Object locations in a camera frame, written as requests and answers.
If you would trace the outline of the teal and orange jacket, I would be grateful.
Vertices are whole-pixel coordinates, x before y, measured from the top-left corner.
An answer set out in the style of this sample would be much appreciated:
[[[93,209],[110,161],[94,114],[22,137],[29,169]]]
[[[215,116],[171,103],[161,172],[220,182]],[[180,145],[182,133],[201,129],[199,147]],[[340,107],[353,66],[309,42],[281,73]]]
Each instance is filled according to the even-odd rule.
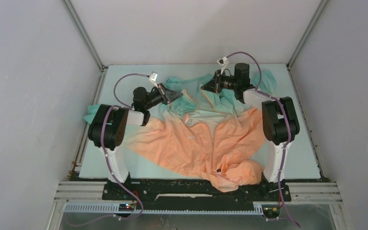
[[[174,173],[208,180],[221,192],[260,183],[264,166],[252,156],[265,143],[261,108],[242,104],[229,90],[215,94],[197,89],[188,94],[177,78],[165,85],[182,96],[161,105],[161,119],[151,117],[144,125],[129,116],[122,144],[115,148],[107,147],[100,134],[98,147],[109,180],[127,180],[127,148]]]

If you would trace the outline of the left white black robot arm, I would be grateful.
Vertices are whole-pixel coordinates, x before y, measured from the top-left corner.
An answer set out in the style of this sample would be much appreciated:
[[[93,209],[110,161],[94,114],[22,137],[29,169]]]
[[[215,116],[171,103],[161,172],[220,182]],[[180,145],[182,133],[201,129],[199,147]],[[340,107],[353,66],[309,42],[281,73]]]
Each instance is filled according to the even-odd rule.
[[[159,104],[170,104],[184,94],[157,84],[148,92],[144,87],[133,91],[133,107],[101,104],[90,123],[88,138],[102,152],[108,171],[108,179],[117,183],[114,194],[120,199],[132,195],[132,186],[125,182],[129,172],[123,159],[120,145],[125,139],[127,126],[146,126],[150,119],[150,109]]]

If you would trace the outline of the aluminium frame rail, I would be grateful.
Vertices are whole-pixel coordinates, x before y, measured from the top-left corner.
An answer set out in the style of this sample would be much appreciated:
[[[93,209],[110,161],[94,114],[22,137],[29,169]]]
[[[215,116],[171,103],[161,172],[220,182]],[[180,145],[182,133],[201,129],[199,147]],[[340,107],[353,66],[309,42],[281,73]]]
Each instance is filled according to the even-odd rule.
[[[288,205],[328,205],[332,221],[337,230],[351,230],[345,206],[336,182],[286,182],[291,201]],[[100,211],[116,211],[110,208],[122,203],[121,200],[102,200],[105,182],[63,181],[58,184],[54,201],[46,222],[46,230],[58,230],[68,203],[82,203],[84,206],[101,207]]]

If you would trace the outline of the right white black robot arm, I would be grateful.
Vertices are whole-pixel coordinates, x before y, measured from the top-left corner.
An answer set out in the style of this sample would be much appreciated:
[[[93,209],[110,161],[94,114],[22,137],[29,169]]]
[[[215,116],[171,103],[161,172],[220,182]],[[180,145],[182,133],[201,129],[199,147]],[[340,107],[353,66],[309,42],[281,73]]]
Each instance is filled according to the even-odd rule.
[[[225,66],[215,71],[210,81],[201,86],[202,90],[220,93],[232,90],[235,98],[262,112],[263,132],[269,142],[269,154],[263,175],[267,183],[260,186],[260,196],[265,200],[274,199],[285,178],[284,168],[289,147],[300,131],[299,121],[292,98],[276,98],[263,92],[250,79],[250,66],[237,63],[231,75],[225,73]]]

